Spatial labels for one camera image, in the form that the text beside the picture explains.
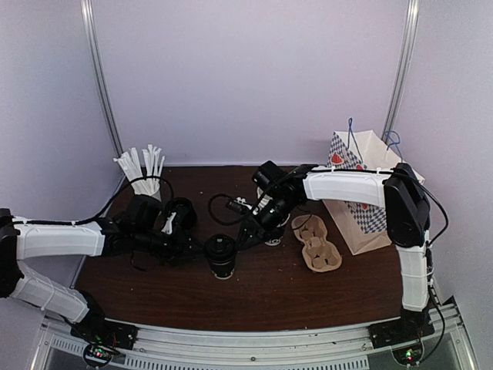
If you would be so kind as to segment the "black plastic cup lid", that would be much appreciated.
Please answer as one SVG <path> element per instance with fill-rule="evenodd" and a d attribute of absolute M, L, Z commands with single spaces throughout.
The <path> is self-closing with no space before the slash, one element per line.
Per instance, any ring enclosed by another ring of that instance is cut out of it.
<path fill-rule="evenodd" d="M 210 237 L 204 245 L 206 259 L 214 264 L 223 264 L 236 256 L 235 240 L 225 234 Z"/>

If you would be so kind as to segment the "paper cups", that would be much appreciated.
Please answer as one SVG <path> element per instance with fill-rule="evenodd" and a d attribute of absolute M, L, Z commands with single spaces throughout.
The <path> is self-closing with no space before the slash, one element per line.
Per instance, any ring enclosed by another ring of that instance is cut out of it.
<path fill-rule="evenodd" d="M 255 214 L 258 214 L 272 200 L 272 197 L 270 197 L 269 195 L 263 195 L 263 191 L 259 187 L 257 187 L 257 198 L 260 200 L 260 203 L 257 206 Z M 290 214 L 282 219 L 282 222 L 270 232 L 269 239 L 264 242 L 265 245 L 267 245 L 268 247 L 276 247 L 280 244 L 287 225 L 287 221 L 289 219 Z"/>

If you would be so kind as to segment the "cardboard cup carrier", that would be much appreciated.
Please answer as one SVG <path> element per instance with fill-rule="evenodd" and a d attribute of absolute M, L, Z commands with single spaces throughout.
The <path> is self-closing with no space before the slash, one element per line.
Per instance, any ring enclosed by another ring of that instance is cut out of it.
<path fill-rule="evenodd" d="M 291 221 L 294 236 L 303 244 L 301 251 L 306 266 L 315 273 L 335 271 L 342 265 L 342 256 L 328 238 L 324 221 L 313 214 Z"/>

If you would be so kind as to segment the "blue checkered paper bag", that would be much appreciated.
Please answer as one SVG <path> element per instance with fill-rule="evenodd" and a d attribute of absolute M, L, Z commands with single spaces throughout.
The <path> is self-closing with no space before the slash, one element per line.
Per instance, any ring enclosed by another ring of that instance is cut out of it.
<path fill-rule="evenodd" d="M 349 170 L 388 170 L 404 161 L 398 133 L 385 133 L 389 143 L 372 130 L 353 130 L 348 120 L 346 131 L 335 131 L 327 158 L 329 167 Z M 377 250 L 391 244 L 387 235 L 385 209 L 373 205 L 339 200 L 325 200 L 324 205 L 334 220 L 353 255 Z"/>

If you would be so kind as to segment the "black white paper cup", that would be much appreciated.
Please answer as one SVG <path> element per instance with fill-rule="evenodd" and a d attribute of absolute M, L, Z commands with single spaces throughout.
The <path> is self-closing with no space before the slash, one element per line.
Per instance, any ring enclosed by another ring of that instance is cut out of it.
<path fill-rule="evenodd" d="M 226 280 L 233 276 L 236 260 L 229 259 L 228 261 L 209 261 L 209 266 L 215 278 Z"/>

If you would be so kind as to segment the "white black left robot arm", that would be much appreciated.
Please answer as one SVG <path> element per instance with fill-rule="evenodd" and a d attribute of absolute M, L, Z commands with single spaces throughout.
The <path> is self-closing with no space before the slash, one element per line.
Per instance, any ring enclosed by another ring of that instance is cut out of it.
<path fill-rule="evenodd" d="M 190 231 L 197 215 L 186 198 L 161 203 L 154 197 L 132 198 L 114 218 L 44 221 L 14 217 L 1 210 L 1 296 L 16 298 L 62 316 L 82 337 L 103 342 L 110 324 L 96 300 L 27 267 L 32 257 L 84 255 L 115 257 L 144 253 L 160 264 L 192 247 Z"/>

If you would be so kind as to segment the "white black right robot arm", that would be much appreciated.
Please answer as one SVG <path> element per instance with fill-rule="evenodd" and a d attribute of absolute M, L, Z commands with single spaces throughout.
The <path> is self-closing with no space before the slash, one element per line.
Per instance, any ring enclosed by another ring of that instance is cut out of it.
<path fill-rule="evenodd" d="M 403 288 L 401 316 L 394 331 L 405 341 L 423 331 L 430 300 L 430 202 L 409 164 L 391 170 L 303 164 L 287 172 L 267 161 L 252 180 L 260 192 L 255 203 L 239 197 L 227 203 L 241 216 L 236 242 L 240 250 L 280 236 L 291 211 L 308 200 L 346 201 L 384 210 L 387 235 L 399 256 Z"/>

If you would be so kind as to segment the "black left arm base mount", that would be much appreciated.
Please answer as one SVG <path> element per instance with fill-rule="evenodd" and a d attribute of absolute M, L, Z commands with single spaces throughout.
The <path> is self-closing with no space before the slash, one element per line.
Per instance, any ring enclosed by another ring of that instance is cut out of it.
<path fill-rule="evenodd" d="M 94 345 L 132 350 L 138 334 L 135 325 L 110 321 L 103 314 L 89 312 L 80 322 L 67 321 L 71 335 Z"/>

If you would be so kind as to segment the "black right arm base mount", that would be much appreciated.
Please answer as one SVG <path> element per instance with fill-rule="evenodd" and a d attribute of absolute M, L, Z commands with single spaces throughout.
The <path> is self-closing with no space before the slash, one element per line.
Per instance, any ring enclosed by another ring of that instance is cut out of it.
<path fill-rule="evenodd" d="M 397 319 L 372 324 L 368 327 L 373 348 L 395 346 L 417 341 L 423 336 L 435 333 L 428 313 L 402 312 Z"/>

